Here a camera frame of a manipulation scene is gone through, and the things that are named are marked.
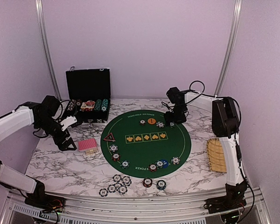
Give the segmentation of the orange round dealer button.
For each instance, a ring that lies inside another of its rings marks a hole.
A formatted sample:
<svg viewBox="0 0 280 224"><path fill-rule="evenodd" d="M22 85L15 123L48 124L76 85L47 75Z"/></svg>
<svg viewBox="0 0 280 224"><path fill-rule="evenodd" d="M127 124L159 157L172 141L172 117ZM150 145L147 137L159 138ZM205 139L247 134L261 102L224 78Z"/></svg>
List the orange round dealer button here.
<svg viewBox="0 0 280 224"><path fill-rule="evenodd" d="M150 124L150 125L154 125L154 124L156 123L156 119L154 119L154 118L149 118L149 119L147 120L147 122L148 122L148 124Z"/></svg>

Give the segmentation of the red playing card deck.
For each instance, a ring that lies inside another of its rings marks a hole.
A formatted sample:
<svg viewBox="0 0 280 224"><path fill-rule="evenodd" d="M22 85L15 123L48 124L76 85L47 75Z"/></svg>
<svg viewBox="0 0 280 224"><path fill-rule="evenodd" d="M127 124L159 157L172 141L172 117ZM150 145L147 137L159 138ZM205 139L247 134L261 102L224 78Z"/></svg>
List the red playing card deck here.
<svg viewBox="0 0 280 224"><path fill-rule="evenodd" d="M98 146L94 138L78 142L79 152L85 152L86 155L93 155L98 152Z"/></svg>

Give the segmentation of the blue small blind button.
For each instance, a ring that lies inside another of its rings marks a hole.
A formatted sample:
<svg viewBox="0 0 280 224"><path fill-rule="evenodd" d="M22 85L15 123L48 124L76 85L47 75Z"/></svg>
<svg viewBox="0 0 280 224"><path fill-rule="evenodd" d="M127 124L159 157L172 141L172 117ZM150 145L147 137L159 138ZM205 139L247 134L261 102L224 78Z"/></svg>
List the blue small blind button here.
<svg viewBox="0 0 280 224"><path fill-rule="evenodd" d="M169 163L167 160L162 159L161 162L162 162L162 168L167 168L169 166Z"/></svg>

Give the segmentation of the triangular all-in button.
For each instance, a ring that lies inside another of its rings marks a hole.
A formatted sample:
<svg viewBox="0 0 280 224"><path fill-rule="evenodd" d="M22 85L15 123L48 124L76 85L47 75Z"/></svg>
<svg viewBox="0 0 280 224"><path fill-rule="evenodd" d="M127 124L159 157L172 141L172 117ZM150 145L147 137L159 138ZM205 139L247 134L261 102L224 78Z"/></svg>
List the triangular all-in button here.
<svg viewBox="0 0 280 224"><path fill-rule="evenodd" d="M111 141L111 142L115 142L115 138L114 135L112 133L109 133L106 137L103 138L104 141Z"/></svg>

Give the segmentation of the teal chip stack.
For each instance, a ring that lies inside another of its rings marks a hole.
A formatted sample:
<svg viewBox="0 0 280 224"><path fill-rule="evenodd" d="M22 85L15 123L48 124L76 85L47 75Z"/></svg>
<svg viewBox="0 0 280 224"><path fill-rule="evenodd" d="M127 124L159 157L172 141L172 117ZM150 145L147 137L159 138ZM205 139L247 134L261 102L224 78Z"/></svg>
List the teal chip stack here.
<svg viewBox="0 0 280 224"><path fill-rule="evenodd" d="M164 190L166 188L167 184L164 180L159 180L156 184L156 187L158 190Z"/></svg>

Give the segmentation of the brown chip stack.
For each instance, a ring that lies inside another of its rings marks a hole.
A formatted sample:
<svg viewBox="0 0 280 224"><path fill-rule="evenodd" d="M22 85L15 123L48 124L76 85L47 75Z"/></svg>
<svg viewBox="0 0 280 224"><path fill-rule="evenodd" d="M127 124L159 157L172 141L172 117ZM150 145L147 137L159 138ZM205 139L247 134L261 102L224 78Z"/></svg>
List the brown chip stack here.
<svg viewBox="0 0 280 224"><path fill-rule="evenodd" d="M151 178L145 178L142 182L143 186L146 188L150 188L153 185L153 181Z"/></svg>

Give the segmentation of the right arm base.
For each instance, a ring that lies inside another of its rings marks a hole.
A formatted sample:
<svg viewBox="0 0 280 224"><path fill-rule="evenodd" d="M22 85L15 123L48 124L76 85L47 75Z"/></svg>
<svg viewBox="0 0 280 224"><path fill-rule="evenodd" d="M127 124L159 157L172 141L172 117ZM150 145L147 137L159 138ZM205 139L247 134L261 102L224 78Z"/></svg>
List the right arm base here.
<svg viewBox="0 0 280 224"><path fill-rule="evenodd" d="M227 196L210 198L205 201L203 207L208 210L210 214L237 209L246 206L245 198L238 200L227 201Z"/></svg>

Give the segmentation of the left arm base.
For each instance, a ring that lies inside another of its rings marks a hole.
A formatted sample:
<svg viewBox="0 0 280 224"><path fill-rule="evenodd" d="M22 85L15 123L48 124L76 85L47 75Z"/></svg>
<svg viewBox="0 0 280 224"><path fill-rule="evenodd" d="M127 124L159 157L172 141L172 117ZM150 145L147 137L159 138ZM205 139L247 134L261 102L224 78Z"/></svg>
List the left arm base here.
<svg viewBox="0 0 280 224"><path fill-rule="evenodd" d="M29 194L25 199L25 204L40 208L44 213L63 211L65 205L65 198L53 195L45 195L44 198L33 196Z"/></svg>

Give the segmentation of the round green poker mat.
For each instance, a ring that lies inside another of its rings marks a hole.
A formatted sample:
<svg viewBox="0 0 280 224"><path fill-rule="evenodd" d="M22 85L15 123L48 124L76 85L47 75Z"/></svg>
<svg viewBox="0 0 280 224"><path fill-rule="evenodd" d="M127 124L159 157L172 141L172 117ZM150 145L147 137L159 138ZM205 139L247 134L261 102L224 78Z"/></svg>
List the round green poker mat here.
<svg viewBox="0 0 280 224"><path fill-rule="evenodd" d="M149 118L156 119L154 125L148 124ZM187 129L182 124L174 127L156 126L158 122L165 125L164 113L153 110L136 110L123 113L111 120L101 134L100 146L107 162L119 172L138 178L158 178L178 170L188 159L192 142ZM112 133L115 142L104 141L103 138ZM110 145L117 145L118 150L111 152ZM113 161L112 155L120 154L119 161ZM173 165L171 159L179 157L180 163ZM169 166L154 172L148 166L158 160L167 160ZM128 168L122 168L122 161L129 161Z"/></svg>

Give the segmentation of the brown hundred chips in case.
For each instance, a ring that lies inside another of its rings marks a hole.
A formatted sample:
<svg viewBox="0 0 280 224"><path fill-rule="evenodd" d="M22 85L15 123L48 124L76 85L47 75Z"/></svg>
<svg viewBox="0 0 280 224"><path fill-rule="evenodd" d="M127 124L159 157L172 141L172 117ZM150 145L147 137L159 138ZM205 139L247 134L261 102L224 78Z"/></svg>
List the brown hundred chips in case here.
<svg viewBox="0 0 280 224"><path fill-rule="evenodd" d="M82 104L82 101L79 99L76 101L76 106L80 106Z"/></svg>

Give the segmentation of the card deck in case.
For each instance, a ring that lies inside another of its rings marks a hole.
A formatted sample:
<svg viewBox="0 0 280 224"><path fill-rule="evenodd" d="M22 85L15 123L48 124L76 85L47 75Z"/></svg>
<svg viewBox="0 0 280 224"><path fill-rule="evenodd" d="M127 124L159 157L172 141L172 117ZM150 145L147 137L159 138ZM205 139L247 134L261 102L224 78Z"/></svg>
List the card deck in case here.
<svg viewBox="0 0 280 224"><path fill-rule="evenodd" d="M83 102L81 107L80 107L80 111L91 111L94 109L95 107L95 101L87 101L87 102Z"/></svg>

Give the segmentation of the black poker chip case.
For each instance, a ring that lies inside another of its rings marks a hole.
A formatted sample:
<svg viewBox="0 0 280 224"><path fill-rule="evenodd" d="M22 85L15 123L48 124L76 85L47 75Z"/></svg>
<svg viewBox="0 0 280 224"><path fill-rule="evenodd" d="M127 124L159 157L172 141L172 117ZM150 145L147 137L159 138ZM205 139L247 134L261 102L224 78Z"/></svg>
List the black poker chip case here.
<svg viewBox="0 0 280 224"><path fill-rule="evenodd" d="M108 108L105 112L80 111L80 106L69 112L64 111L63 118L75 116L83 123L88 123L92 119L94 123L102 123L108 120L111 101L111 79L110 69L86 69L69 70L66 72L67 86L70 100L81 100L83 102L95 101L98 99L108 99Z"/></svg>

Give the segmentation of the teal chip row in case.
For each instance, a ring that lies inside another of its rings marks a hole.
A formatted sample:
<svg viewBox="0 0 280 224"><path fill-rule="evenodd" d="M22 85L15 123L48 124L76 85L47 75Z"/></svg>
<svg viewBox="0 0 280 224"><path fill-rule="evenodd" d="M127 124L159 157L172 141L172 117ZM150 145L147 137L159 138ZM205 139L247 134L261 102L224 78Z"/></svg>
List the teal chip row in case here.
<svg viewBox="0 0 280 224"><path fill-rule="evenodd" d="M108 108L108 99L103 99L101 104L101 111L105 112Z"/></svg>

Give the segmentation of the woven bamboo mat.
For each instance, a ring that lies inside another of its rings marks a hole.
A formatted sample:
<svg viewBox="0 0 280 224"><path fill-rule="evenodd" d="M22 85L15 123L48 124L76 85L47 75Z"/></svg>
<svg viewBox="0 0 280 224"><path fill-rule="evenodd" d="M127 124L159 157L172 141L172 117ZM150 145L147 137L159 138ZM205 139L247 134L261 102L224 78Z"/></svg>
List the woven bamboo mat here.
<svg viewBox="0 0 280 224"><path fill-rule="evenodd" d="M226 163L224 151L218 138L212 138L207 141L207 156L211 171L226 173Z"/></svg>

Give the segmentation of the aluminium frame post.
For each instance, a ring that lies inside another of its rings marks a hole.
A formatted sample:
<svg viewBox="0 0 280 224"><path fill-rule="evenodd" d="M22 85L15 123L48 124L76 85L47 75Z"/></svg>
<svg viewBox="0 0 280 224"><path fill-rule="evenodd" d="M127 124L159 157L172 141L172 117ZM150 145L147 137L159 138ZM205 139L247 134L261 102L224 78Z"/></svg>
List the aluminium frame post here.
<svg viewBox="0 0 280 224"><path fill-rule="evenodd" d="M44 13L43 13L43 7L42 7L42 0L35 0L35 6L36 6L36 14L37 14L37 19L38 19L38 24L39 24L39 29L40 29L40 35L41 35L41 40L42 40L42 46L43 46L43 51L47 63L47 67L49 70L49 77L53 86L53 91L55 94L55 97L59 100L61 100L61 94L58 88L57 80L56 80L56 75L50 55L50 50L49 50L49 43L47 39L47 32L46 32L46 26L45 26L45 19L44 19Z"/></svg>
<svg viewBox="0 0 280 224"><path fill-rule="evenodd" d="M239 24L240 24L240 15L241 15L241 11L242 11L242 3L243 3L242 0L235 0L233 16L232 16L232 20L231 20L231 29L230 29L229 39L227 42L227 47L226 47L220 75L219 75L217 85L215 88L215 92L214 92L214 94L217 96L220 95L223 85L224 85L224 81L227 77L227 72L228 72L228 67L229 67L229 63L231 60L231 55L232 55L232 52L233 52L233 49L234 49L234 46L236 43L237 34L238 34L238 28L239 28Z"/></svg>

